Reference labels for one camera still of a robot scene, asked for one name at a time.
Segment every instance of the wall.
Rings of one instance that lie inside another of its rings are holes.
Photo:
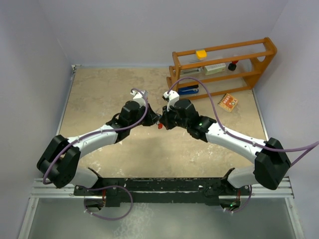
[[[290,0],[270,37],[277,56],[256,86],[266,128],[285,148],[319,140],[319,1]],[[290,170],[295,200],[309,239],[318,238],[319,148]],[[289,154],[295,159],[299,153]]]
[[[16,238],[71,66],[37,0],[0,2],[0,238]]]
[[[268,36],[288,0],[39,0],[72,64],[172,64],[173,51]]]

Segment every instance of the spiral notebook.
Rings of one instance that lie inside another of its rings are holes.
[[[230,94],[225,94],[218,105],[228,112],[232,112],[238,100]]]

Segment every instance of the wooden table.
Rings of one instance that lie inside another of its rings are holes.
[[[167,68],[77,69],[60,133],[70,137],[99,128],[132,99],[132,87],[147,90],[151,107],[161,113],[167,76]],[[223,87],[218,82],[214,85],[218,90]],[[217,107],[222,123],[243,134],[265,139],[252,91],[232,95],[239,101],[233,112]],[[221,98],[213,98],[216,105]],[[201,115],[215,118],[208,98],[193,103]],[[247,165],[250,162],[242,156],[195,140],[182,128],[165,130],[156,125],[139,126],[122,142],[100,148],[79,163],[103,177],[221,177],[229,168]]]

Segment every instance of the metal frame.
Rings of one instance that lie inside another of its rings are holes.
[[[61,125],[63,122],[68,99],[69,99],[72,85],[74,82],[76,70],[79,69],[81,67],[81,65],[74,65],[72,67],[73,67],[73,74],[71,77],[72,82],[70,84],[68,96],[67,96],[64,108],[63,108],[63,113],[62,113],[62,116],[61,116],[61,119],[60,119],[60,122],[58,125],[58,129],[56,131],[56,134],[60,133],[60,129],[61,129]],[[253,96],[255,99],[258,114],[260,117],[260,121],[261,121],[263,130],[264,130],[264,133],[265,133],[265,137],[266,137],[266,140],[268,140],[269,137],[268,137],[267,130],[265,127],[265,122],[263,120],[261,110],[259,107],[259,103],[258,103],[258,99],[256,97],[256,93],[255,93],[254,89],[252,90],[252,92],[253,92]],[[18,239],[28,239],[30,229],[32,226],[32,222],[33,222],[33,218],[34,218],[36,208],[38,205],[38,201],[40,198],[77,198],[77,199],[84,198],[84,196],[74,196],[73,192],[74,192],[74,186],[72,184],[68,184],[63,189],[57,189],[54,185],[43,185],[42,179],[35,179],[33,186],[32,186],[32,190],[31,190],[31,194],[30,194],[30,198],[29,198],[29,203],[27,206],[27,210],[25,213],[25,217],[23,220],[23,224],[22,224]],[[220,196],[219,199],[233,199],[234,197],[235,196]],[[85,198],[86,199],[100,199],[101,197],[85,196]],[[298,217],[296,205],[294,203],[294,194],[293,194],[293,190],[291,187],[289,177],[284,178],[282,180],[282,182],[280,183],[278,189],[275,191],[266,189],[260,184],[253,185],[252,198],[285,198],[288,213],[289,213],[291,223],[292,223],[295,235],[296,235],[296,239],[305,239],[304,232],[303,232],[303,229],[302,229],[299,217]]]

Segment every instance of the wooden rack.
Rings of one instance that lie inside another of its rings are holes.
[[[247,86],[213,92],[210,94],[212,96],[217,96],[226,93],[252,89],[277,53],[277,48],[268,37],[254,41],[208,47],[204,48],[204,50],[207,52],[207,57],[205,60],[197,59],[195,55],[196,50],[173,52],[172,55],[174,66],[169,67],[170,77],[167,77],[166,79],[168,87],[171,87],[179,78],[187,76],[195,77],[201,80],[203,83],[242,77]],[[239,62],[237,63],[236,70],[230,71],[227,69],[228,63],[233,61]],[[207,76],[204,72],[189,73],[182,76],[180,75],[181,70],[219,63],[226,63],[226,70],[224,72]],[[197,83],[195,81],[185,80],[185,82],[175,85],[173,90],[177,91],[181,87],[192,86],[196,84]],[[203,94],[186,96],[186,98],[190,100],[196,100],[205,97],[208,97],[208,95]]]

